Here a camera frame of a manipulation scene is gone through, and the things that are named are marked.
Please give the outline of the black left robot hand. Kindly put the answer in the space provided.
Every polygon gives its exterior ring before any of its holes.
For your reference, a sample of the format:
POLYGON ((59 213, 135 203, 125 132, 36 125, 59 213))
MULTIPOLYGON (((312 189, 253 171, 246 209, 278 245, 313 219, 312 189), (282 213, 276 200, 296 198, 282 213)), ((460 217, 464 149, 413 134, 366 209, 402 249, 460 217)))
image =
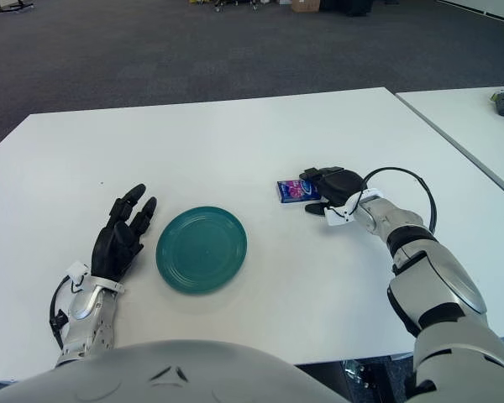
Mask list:
POLYGON ((152 196, 128 222, 131 213, 144 195, 146 186, 138 184, 114 202, 106 225, 97 235, 92 251, 91 274, 120 282, 144 245, 140 242, 150 226, 157 206, 152 196))

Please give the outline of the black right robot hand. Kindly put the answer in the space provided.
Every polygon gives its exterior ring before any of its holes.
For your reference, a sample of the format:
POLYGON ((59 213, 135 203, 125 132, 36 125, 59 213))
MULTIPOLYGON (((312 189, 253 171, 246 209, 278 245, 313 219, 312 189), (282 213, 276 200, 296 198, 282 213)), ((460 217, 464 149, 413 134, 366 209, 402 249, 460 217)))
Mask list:
POLYGON ((360 191, 363 178, 352 170, 341 167, 322 169, 309 168, 299 175, 302 180, 310 182, 325 201, 310 203, 305 211, 323 216, 326 207, 342 207, 346 201, 360 191))

